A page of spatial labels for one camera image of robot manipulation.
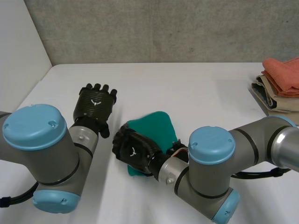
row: light blue joint cap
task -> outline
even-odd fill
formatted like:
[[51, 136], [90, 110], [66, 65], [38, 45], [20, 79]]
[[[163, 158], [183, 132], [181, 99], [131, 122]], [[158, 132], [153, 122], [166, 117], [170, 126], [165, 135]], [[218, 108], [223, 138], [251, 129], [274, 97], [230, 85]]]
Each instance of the light blue joint cap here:
[[14, 148], [34, 151], [59, 142], [67, 130], [59, 110], [50, 105], [26, 106], [12, 113], [2, 131], [6, 142]]
[[33, 193], [34, 206], [49, 213], [70, 213], [75, 210], [80, 196], [60, 190], [37, 190]]
[[228, 160], [235, 151], [231, 133], [221, 127], [201, 127], [189, 138], [189, 156], [196, 162], [214, 165]]
[[285, 116], [281, 116], [281, 115], [273, 115], [273, 116], [269, 116], [269, 117], [277, 117], [277, 118], [281, 118], [283, 120], [285, 120], [286, 122], [290, 123], [290, 125], [292, 125], [293, 127], [297, 127], [297, 125], [289, 118], [285, 117]]
[[240, 198], [238, 191], [233, 190], [222, 204], [212, 221], [216, 224], [227, 224], [237, 209]]

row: white wall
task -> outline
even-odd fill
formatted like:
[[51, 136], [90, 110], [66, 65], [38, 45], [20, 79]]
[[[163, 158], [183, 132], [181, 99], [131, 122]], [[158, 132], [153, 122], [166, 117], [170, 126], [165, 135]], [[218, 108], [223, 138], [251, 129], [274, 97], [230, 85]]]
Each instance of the white wall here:
[[0, 111], [13, 112], [52, 67], [23, 0], [0, 0]]

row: black cable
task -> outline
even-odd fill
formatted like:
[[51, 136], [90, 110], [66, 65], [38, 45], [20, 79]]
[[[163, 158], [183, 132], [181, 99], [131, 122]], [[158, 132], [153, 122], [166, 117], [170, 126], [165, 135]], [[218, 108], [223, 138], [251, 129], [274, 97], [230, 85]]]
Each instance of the black cable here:
[[38, 182], [36, 182], [28, 191], [17, 196], [17, 197], [3, 197], [0, 199], [0, 208], [7, 208], [13, 204], [19, 204], [25, 202], [26, 200], [32, 198], [33, 193], [35, 192], [38, 186]]
[[290, 169], [282, 169], [276, 167], [268, 172], [239, 172], [232, 175], [232, 177], [237, 179], [253, 180], [253, 179], [261, 179], [261, 178], [268, 178], [268, 177], [279, 177], [289, 171]]

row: logo on robotic hand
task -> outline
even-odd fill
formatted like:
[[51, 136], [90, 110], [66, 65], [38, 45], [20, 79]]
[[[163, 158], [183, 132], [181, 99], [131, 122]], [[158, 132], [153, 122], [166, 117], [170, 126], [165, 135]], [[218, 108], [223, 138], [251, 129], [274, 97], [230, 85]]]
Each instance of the logo on robotic hand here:
[[130, 157], [136, 155], [136, 152], [135, 152], [134, 147], [132, 147], [132, 149], [133, 149], [133, 152], [132, 152], [132, 154], [130, 155]]
[[92, 104], [94, 105], [94, 106], [96, 106], [96, 105], [99, 105], [100, 103], [102, 103], [102, 102], [94, 102], [93, 100], [91, 100], [91, 102], [92, 102]]

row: orange towel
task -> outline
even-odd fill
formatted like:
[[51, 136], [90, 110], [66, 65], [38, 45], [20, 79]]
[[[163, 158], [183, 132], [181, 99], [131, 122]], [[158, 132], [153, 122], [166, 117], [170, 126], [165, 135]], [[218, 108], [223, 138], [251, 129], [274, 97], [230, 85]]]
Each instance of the orange towel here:
[[282, 97], [299, 97], [299, 57], [288, 62], [280, 62], [273, 58], [263, 61], [265, 75]]

